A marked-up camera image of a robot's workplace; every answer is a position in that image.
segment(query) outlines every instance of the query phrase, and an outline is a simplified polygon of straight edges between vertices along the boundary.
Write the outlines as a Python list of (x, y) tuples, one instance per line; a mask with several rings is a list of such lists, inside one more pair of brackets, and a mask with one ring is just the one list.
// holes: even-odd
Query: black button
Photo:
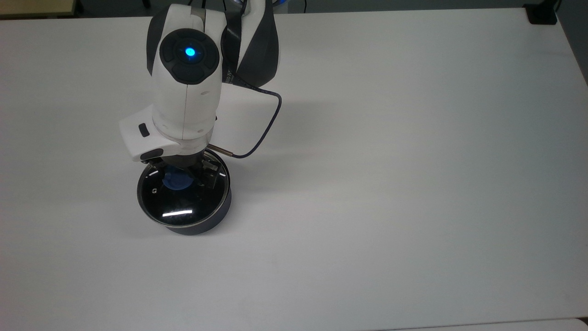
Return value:
[(143, 137), (147, 137), (149, 135), (149, 130), (147, 130), (147, 125), (145, 125), (145, 123), (139, 124), (139, 131), (141, 131), (141, 135)]
[(163, 149), (158, 148), (156, 150), (148, 151), (141, 154), (141, 160), (148, 160), (150, 158), (158, 157), (163, 154)]
[(176, 43), (176, 41), (172, 38), (169, 38), (169, 39), (166, 38), (163, 41), (161, 48), (163, 50), (163, 58), (164, 58), (165, 62), (169, 62), (169, 61), (173, 60), (173, 45), (175, 43)]
[(178, 30), (176, 34), (180, 38), (194, 38), (200, 41), (206, 40), (206, 34), (202, 31), (198, 31), (195, 29), (181, 29)]
[(176, 64), (172, 68), (176, 77), (182, 81), (198, 83), (204, 77), (204, 71), (200, 67), (184, 64)]
[(206, 58), (204, 59), (204, 65), (209, 69), (216, 69), (216, 59), (218, 58), (218, 49), (214, 44), (206, 44)]
[[(191, 48), (192, 55), (188, 55), (187, 51)], [(187, 64), (199, 63), (204, 57), (204, 48), (200, 42), (194, 39), (182, 39), (176, 44), (176, 57)]]

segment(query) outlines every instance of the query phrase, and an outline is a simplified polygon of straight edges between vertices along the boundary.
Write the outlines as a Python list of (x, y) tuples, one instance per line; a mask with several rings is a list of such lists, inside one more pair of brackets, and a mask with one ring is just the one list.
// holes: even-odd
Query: blue led light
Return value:
[(196, 51), (192, 48), (192, 47), (187, 47), (186, 48), (186, 55), (189, 57), (192, 57), (196, 54)]

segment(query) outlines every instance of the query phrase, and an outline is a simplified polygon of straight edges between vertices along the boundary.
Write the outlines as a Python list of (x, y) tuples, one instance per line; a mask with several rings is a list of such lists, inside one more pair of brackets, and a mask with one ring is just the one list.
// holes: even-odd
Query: circular button panel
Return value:
[(163, 66), (175, 80), (183, 84), (200, 84), (215, 72), (219, 51), (204, 32), (179, 29), (170, 32), (159, 47)]

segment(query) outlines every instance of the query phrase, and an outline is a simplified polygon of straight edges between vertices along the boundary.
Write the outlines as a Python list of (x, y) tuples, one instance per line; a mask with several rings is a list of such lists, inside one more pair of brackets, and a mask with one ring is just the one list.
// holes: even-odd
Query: metal connector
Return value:
[(233, 157), (233, 152), (228, 151), (228, 150), (226, 150), (224, 148), (220, 148), (218, 146), (214, 146), (213, 144), (208, 144), (208, 146), (206, 148), (208, 148), (211, 151), (214, 151), (214, 152), (217, 152), (217, 153), (221, 153), (221, 154), (224, 154), (226, 156)]

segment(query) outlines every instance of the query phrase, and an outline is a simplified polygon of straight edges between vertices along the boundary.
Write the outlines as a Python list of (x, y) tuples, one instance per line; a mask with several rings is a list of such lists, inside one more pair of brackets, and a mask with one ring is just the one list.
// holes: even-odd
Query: blue object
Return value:
[(165, 167), (163, 185), (170, 190), (179, 191), (192, 185), (194, 179), (185, 171), (168, 165)]
[(192, 57), (196, 55), (196, 51), (192, 47), (186, 48), (186, 55)]

